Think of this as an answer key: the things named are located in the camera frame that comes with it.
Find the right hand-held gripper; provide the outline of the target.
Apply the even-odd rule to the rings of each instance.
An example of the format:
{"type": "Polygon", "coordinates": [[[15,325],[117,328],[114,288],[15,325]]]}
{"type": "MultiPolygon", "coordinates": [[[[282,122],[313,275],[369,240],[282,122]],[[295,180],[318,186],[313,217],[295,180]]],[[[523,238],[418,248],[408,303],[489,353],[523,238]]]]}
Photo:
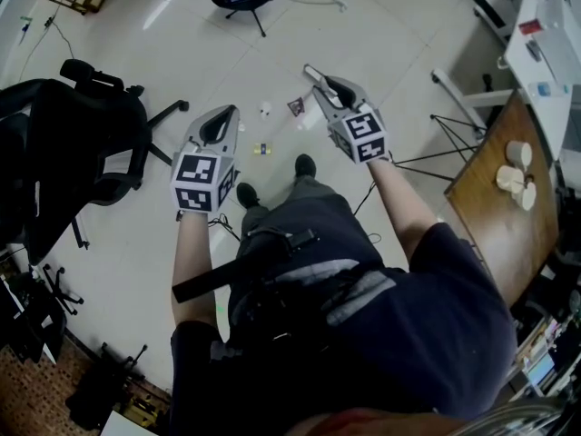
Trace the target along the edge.
{"type": "Polygon", "coordinates": [[[325,75],[327,86],[336,94],[340,105],[335,105],[317,85],[312,93],[328,123],[330,138],[355,164],[388,156],[388,132],[379,111],[367,102],[361,86],[345,78],[325,75]],[[340,118],[341,111],[348,111],[340,118]]]}

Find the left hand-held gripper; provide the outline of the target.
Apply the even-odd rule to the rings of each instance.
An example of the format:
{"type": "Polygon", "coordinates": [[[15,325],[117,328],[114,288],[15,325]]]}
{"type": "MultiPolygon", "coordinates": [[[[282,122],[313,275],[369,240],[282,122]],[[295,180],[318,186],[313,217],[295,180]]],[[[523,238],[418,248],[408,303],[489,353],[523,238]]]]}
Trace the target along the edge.
{"type": "Polygon", "coordinates": [[[217,213],[240,173],[234,159],[240,110],[234,104],[215,108],[194,120],[186,144],[173,156],[171,195],[178,211],[217,213]]]}

